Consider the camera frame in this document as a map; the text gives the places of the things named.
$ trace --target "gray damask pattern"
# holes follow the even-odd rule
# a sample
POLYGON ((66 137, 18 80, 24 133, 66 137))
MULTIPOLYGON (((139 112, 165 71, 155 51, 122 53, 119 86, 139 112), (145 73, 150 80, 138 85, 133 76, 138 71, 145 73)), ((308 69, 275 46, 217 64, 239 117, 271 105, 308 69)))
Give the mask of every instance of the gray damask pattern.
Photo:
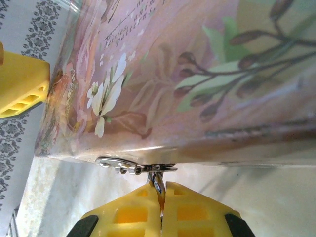
POLYGON ((3 25, 2 21, 4 18, 5 18, 5 12, 8 11, 8 3, 9 3, 10 0, 0 0, 0 29, 3 25))
MULTIPOLYGON (((0 0, 0 19, 4 19, 3 12, 7 11, 10 0, 0 0)), ((52 0, 40 0, 36 4, 34 17, 31 19, 31 27, 26 35, 26 43, 23 45, 25 51, 22 55, 43 60, 49 50, 49 42, 54 34, 54 26, 57 24, 61 7, 52 0)), ((9 186, 8 180, 11 178, 10 172, 13 171, 15 156, 19 151, 19 143, 22 141, 21 135, 24 134, 25 119, 29 114, 25 113, 20 118, 0 120, 0 211, 5 198, 4 192, 9 186)))
POLYGON ((25 51, 21 51, 21 54, 44 60, 61 7, 52 0, 46 0, 37 2, 36 8, 29 28, 30 34, 25 38, 27 43, 23 45, 25 51))
POLYGON ((20 118, 0 120, 0 200, 4 199, 4 191, 9 186, 7 180, 11 178, 9 175, 13 171, 14 156, 19 151, 19 143, 22 141, 21 135, 24 134, 25 119, 29 114, 26 113, 20 118))

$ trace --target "patterned wallpaper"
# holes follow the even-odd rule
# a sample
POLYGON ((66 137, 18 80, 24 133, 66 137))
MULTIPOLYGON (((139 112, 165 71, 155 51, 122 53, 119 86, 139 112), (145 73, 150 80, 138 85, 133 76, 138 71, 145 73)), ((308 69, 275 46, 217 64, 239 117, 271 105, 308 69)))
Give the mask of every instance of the patterned wallpaper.
MULTIPOLYGON (((67 16, 67 10, 56 2, 0 0, 0 41, 4 49, 48 61, 53 69, 67 16)), ((0 237, 9 224, 8 215, 16 208, 9 206, 17 186, 22 186, 18 192, 19 200, 22 198, 27 176, 19 180, 21 166, 25 166, 28 173, 42 109, 43 106, 19 118, 0 120, 0 237), (29 157, 25 157, 25 149, 32 151, 29 157)))

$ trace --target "yellow clamp jaw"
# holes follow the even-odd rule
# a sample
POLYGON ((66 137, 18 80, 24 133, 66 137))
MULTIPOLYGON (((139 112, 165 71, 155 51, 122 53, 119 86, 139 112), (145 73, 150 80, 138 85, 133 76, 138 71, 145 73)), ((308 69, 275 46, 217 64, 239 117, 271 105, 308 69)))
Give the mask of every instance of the yellow clamp jaw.
POLYGON ((12 117, 47 98, 49 63, 4 51, 0 42, 0 118, 12 117))
POLYGON ((67 237, 254 236, 237 211, 174 182, 166 182, 165 197, 163 192, 150 182, 90 211, 67 235, 67 237))

